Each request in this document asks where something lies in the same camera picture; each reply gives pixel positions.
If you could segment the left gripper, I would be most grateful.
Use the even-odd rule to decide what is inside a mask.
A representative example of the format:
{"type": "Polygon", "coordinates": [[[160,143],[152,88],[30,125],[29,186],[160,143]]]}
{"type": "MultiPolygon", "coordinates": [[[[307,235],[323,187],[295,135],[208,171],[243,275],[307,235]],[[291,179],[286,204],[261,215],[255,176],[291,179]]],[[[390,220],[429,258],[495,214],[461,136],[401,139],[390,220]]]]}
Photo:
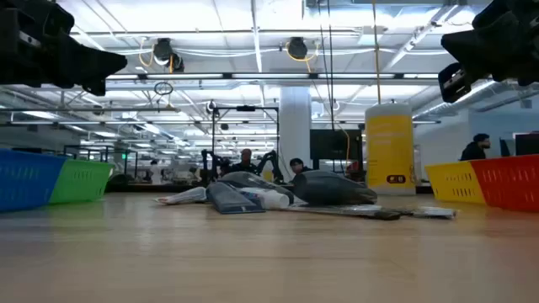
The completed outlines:
{"type": "MultiPolygon", "coordinates": [[[[70,33],[74,17],[56,0],[0,0],[0,85],[39,86],[56,52],[53,44],[70,33]]],[[[62,74],[92,95],[106,94],[106,77],[127,65],[123,55],[62,39],[62,74]]]]}

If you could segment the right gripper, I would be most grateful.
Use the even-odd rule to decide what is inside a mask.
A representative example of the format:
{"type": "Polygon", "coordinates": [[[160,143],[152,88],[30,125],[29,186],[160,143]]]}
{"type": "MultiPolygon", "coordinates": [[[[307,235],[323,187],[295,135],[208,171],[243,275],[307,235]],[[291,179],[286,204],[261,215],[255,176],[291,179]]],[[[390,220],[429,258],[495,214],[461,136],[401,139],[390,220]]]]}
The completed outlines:
{"type": "Polygon", "coordinates": [[[539,0],[492,0],[475,29],[445,34],[440,44],[456,60],[438,73],[444,103],[471,92],[469,77],[539,82],[539,0]]]}

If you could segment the clear toiletry packet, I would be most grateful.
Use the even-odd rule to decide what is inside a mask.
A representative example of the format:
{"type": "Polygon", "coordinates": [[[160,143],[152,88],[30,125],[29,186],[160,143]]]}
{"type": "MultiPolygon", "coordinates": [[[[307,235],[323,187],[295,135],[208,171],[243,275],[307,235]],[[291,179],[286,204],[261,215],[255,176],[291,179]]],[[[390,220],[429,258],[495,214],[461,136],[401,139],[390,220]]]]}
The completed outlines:
{"type": "Polygon", "coordinates": [[[292,205],[286,208],[281,208],[281,210],[320,215],[358,217],[379,221],[396,221],[401,218],[401,214],[399,212],[395,210],[383,209],[379,205],[340,205],[331,207],[292,205]]]}
{"type": "Polygon", "coordinates": [[[399,209],[398,212],[401,215],[406,215],[414,218],[452,220],[456,217],[456,211],[453,209],[432,206],[420,206],[412,209],[403,208],[399,209]]]}

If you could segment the dark grey deodorant bottle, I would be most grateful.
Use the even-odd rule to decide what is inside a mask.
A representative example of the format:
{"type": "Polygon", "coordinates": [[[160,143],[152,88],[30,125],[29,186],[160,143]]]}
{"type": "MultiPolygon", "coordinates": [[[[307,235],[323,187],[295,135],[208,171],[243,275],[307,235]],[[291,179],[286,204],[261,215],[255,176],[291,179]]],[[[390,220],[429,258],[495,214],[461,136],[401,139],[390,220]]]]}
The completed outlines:
{"type": "Polygon", "coordinates": [[[291,201],[294,200],[295,195],[288,189],[279,184],[271,183],[260,176],[249,172],[231,172],[224,175],[219,179],[219,182],[227,183],[235,188],[259,188],[259,189],[272,189],[280,194],[286,195],[291,201]]]}
{"type": "Polygon", "coordinates": [[[292,192],[310,206],[375,205],[377,194],[337,173],[310,170],[292,180],[292,192]]]}

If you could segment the dark blue tube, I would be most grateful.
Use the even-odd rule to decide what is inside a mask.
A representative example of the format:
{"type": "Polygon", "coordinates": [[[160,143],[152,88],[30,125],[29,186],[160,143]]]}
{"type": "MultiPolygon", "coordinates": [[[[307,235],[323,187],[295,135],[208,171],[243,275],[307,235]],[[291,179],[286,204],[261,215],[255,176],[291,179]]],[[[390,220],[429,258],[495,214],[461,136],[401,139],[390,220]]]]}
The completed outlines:
{"type": "Polygon", "coordinates": [[[264,213],[265,209],[256,194],[243,192],[226,183],[211,183],[206,196],[213,207],[222,215],[264,213]]]}

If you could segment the person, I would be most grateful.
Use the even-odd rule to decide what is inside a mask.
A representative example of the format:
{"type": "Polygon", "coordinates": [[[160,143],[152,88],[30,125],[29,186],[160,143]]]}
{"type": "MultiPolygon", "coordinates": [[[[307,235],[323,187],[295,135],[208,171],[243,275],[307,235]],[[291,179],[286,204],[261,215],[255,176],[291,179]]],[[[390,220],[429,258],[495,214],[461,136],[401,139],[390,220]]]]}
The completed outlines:
{"type": "Polygon", "coordinates": [[[311,168],[305,165],[302,159],[292,158],[289,162],[290,168],[295,175],[304,173],[306,171],[311,171],[311,168]]]}
{"type": "Polygon", "coordinates": [[[490,147],[488,134],[476,134],[462,151],[460,161],[483,160],[486,158],[485,150],[490,147]]]}
{"type": "Polygon", "coordinates": [[[251,163],[252,151],[245,148],[241,151],[241,161],[231,166],[232,172],[257,173],[257,167],[251,163]]]}

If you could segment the small black monitor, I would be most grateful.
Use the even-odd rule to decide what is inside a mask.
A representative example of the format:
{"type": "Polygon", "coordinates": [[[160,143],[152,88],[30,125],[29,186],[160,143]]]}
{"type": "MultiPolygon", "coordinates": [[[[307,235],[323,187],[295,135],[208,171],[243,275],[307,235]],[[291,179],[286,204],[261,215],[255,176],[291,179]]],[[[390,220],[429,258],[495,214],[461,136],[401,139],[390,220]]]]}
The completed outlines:
{"type": "Polygon", "coordinates": [[[539,132],[516,135],[515,155],[525,156],[534,154],[539,154],[539,132]]]}

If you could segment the green plastic basket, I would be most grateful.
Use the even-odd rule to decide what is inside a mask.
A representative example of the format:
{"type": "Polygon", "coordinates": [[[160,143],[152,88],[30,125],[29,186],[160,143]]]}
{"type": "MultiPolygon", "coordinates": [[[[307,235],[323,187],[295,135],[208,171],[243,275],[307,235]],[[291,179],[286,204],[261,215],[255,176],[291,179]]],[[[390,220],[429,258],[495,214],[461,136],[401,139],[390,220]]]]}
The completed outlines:
{"type": "Polygon", "coordinates": [[[67,159],[62,166],[49,204],[64,205],[101,199],[113,170],[113,166],[107,162],[67,159]]]}

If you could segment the yellow plastic basket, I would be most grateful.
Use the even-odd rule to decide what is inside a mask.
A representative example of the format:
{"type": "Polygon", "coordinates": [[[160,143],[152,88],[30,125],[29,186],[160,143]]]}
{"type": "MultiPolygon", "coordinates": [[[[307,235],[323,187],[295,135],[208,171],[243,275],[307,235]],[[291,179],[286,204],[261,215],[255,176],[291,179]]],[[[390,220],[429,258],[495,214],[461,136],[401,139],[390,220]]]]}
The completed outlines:
{"type": "Polygon", "coordinates": [[[452,162],[425,167],[435,198],[443,202],[485,205],[476,173],[470,162],[452,162]]]}

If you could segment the red plastic basket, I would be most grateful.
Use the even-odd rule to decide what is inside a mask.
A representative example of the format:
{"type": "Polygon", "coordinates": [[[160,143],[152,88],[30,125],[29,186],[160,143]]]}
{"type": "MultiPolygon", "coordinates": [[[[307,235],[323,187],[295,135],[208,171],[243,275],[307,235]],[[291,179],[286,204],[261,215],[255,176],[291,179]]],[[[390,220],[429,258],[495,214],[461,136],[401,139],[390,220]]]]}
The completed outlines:
{"type": "Polygon", "coordinates": [[[539,155],[471,161],[487,205],[539,213],[539,155]]]}

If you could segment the blue plastic basket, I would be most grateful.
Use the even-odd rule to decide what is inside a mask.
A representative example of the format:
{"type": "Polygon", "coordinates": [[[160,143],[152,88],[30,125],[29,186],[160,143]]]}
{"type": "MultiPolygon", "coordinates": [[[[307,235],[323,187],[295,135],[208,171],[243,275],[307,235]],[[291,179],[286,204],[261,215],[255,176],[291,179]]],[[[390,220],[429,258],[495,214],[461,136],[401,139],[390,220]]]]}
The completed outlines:
{"type": "Polygon", "coordinates": [[[66,159],[0,149],[0,213],[47,205],[66,159]]]}

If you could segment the large black monitor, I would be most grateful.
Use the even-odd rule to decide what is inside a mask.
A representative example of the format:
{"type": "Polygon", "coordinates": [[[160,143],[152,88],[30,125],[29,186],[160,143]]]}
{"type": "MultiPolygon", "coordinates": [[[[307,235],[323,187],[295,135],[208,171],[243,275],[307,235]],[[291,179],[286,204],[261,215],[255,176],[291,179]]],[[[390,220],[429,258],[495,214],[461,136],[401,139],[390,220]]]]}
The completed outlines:
{"type": "Polygon", "coordinates": [[[362,142],[360,130],[310,130],[311,159],[359,160],[362,142]]]}

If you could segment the white building column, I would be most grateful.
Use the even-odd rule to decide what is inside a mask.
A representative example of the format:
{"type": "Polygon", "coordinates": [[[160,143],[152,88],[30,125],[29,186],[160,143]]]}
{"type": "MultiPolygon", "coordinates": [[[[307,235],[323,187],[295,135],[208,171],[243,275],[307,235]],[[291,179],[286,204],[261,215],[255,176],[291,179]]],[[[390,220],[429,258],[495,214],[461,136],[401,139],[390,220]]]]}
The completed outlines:
{"type": "Polygon", "coordinates": [[[311,94],[309,87],[282,87],[279,109],[279,154],[280,170],[285,181],[290,181],[294,173],[290,160],[300,158],[310,163],[311,94]]]}

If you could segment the background black workstation frame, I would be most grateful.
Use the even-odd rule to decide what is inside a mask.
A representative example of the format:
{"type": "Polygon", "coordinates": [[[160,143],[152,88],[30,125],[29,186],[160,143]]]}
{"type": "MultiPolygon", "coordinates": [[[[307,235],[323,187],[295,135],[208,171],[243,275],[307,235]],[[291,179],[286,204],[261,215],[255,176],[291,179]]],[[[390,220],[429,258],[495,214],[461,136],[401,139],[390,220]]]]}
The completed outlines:
{"type": "Polygon", "coordinates": [[[63,156],[91,162],[106,162],[113,166],[112,175],[124,174],[136,178],[139,168],[140,152],[112,143],[98,145],[65,145],[61,150],[63,156]]]}

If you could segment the black tall stand frame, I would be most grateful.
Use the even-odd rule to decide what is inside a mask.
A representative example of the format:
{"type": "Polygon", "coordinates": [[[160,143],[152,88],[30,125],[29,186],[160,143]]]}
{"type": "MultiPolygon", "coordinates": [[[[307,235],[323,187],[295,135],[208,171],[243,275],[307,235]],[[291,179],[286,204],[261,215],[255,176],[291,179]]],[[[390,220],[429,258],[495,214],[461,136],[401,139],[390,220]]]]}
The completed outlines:
{"type": "Polygon", "coordinates": [[[256,110],[261,110],[276,125],[276,134],[275,134],[276,148],[275,150],[268,152],[263,156],[263,160],[259,164],[257,170],[259,173],[261,173],[267,161],[270,161],[272,163],[275,171],[279,170],[279,155],[280,155],[279,154],[279,149],[280,149],[280,119],[279,119],[280,110],[279,108],[266,107],[266,106],[254,106],[254,105],[238,105],[235,107],[215,106],[211,110],[211,151],[208,152],[208,154],[212,156],[211,171],[215,173],[217,167],[221,164],[221,158],[216,155],[216,151],[215,151],[216,125],[222,118],[224,118],[227,115],[227,113],[230,110],[237,111],[237,112],[254,112],[256,110]]]}

